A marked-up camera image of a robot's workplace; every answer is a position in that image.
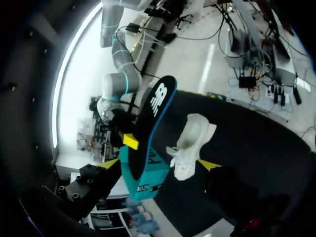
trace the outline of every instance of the black device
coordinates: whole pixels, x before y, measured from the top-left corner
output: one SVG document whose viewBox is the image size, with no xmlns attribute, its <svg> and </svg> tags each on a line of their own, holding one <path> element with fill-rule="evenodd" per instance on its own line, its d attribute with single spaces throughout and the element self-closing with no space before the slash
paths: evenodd
<svg viewBox="0 0 316 237">
<path fill-rule="evenodd" d="M 138 33 L 139 32 L 140 26 L 134 23 L 129 23 L 128 26 L 126 27 L 127 31 L 133 32 L 133 33 Z"/>
<path fill-rule="evenodd" d="M 294 94 L 294 97 L 295 97 L 295 100 L 296 100 L 296 104 L 300 105 L 302 103 L 302 100 L 301 100 L 300 93 L 298 92 L 298 89 L 297 89 L 296 86 L 293 87 L 293 94 Z"/>
<path fill-rule="evenodd" d="M 254 89 L 257 85 L 257 80 L 255 77 L 240 77 L 239 78 L 239 88 Z"/>
<path fill-rule="evenodd" d="M 275 104 L 277 104 L 277 102 L 278 102 L 278 92 L 277 92 L 277 87 L 275 86 L 275 91 L 274 91 L 274 99 L 273 99 L 273 102 L 275 103 Z"/>
<path fill-rule="evenodd" d="M 285 93 L 284 93 L 284 89 L 282 90 L 282 93 L 281 93 L 281 106 L 285 106 Z"/>
</svg>

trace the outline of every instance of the robotic arm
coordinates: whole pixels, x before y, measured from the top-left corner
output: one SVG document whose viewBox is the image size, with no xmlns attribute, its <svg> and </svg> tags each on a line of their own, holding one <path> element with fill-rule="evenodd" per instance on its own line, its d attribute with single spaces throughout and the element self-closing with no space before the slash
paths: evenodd
<svg viewBox="0 0 316 237">
<path fill-rule="evenodd" d="M 124 12 L 124 7 L 137 11 L 145 10 L 152 0 L 102 0 L 101 47 L 112 46 L 112 57 L 117 73 L 108 74 L 102 78 L 102 97 L 97 103 L 97 110 L 105 124 L 114 126 L 120 132 L 130 132 L 130 117 L 120 104 L 124 94 L 137 92 L 143 82 L 142 76 L 135 68 L 135 62 L 125 45 L 125 34 L 115 33 Z M 120 142 L 112 146 L 119 147 Z"/>
<path fill-rule="evenodd" d="M 152 0 L 102 0 L 101 47 L 112 46 L 112 36 L 119 26 L 124 8 L 145 10 Z"/>
</svg>

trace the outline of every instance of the fluorescent light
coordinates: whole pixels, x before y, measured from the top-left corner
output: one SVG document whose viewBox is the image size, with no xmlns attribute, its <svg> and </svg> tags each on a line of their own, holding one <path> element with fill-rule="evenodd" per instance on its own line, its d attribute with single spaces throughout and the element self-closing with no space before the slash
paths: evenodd
<svg viewBox="0 0 316 237">
<path fill-rule="evenodd" d="M 59 98 L 59 92 L 60 92 L 60 86 L 61 82 L 64 77 L 65 69 L 68 64 L 68 61 L 70 59 L 70 56 L 80 38 L 82 35 L 84 29 L 88 26 L 90 21 L 93 19 L 93 17 L 98 13 L 98 11 L 102 8 L 102 3 L 99 3 L 87 16 L 87 18 L 83 21 L 82 25 L 80 26 L 79 30 L 77 31 L 74 39 L 69 45 L 69 48 L 66 52 L 66 55 L 64 57 L 63 63 L 61 65 L 58 78 L 57 78 L 57 83 L 55 87 L 55 92 L 54 92 L 54 98 L 53 98 L 53 110 L 52 110 L 52 136 L 53 136 L 53 146 L 56 148 L 57 146 L 57 107 L 58 107 L 58 98 Z"/>
</svg>

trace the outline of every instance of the electronic device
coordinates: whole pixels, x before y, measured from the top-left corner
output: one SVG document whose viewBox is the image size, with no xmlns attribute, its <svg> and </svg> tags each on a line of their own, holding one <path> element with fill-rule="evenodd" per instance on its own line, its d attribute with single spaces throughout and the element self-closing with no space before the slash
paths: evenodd
<svg viewBox="0 0 316 237">
<path fill-rule="evenodd" d="M 254 89 L 257 85 L 257 80 L 255 77 L 240 77 L 239 78 L 239 88 Z"/>
<path fill-rule="evenodd" d="M 242 30 L 231 31 L 228 28 L 224 53 L 230 67 L 243 68 L 247 62 L 250 62 L 250 52 L 246 53 L 249 49 L 246 38 Z"/>
<path fill-rule="evenodd" d="M 284 94 L 284 90 L 281 93 L 281 106 L 285 106 L 285 94 Z"/>
<path fill-rule="evenodd" d="M 302 100 L 301 100 L 300 93 L 298 92 L 298 89 L 297 89 L 296 86 L 293 87 L 293 94 L 294 94 L 294 97 L 295 97 L 295 100 L 296 100 L 296 104 L 300 105 L 302 103 Z"/>
<path fill-rule="evenodd" d="M 277 47 L 273 45 L 274 53 L 274 80 L 278 84 L 284 84 L 288 86 L 293 86 L 296 80 L 296 70 L 293 63 L 292 55 L 290 54 L 290 49 L 287 49 L 290 55 L 290 59 L 286 59 L 283 53 L 279 53 Z"/>
</svg>

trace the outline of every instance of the black mat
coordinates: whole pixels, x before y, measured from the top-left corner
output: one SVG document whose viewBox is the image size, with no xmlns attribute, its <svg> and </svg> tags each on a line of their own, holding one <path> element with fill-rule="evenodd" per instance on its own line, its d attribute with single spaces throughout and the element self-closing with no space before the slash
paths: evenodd
<svg viewBox="0 0 316 237">
<path fill-rule="evenodd" d="M 309 146 L 282 125 L 231 103 L 178 91 L 153 141 L 163 158 L 171 160 L 165 147 L 176 146 L 190 113 L 204 115 L 217 125 L 213 138 L 201 150 L 202 159 L 232 166 L 260 196 L 285 193 L 300 197 L 299 187 L 310 164 Z M 203 183 L 199 167 L 196 175 L 184 182 L 176 181 L 170 172 L 155 198 L 184 237 L 198 234 L 223 216 L 204 196 Z"/>
</svg>

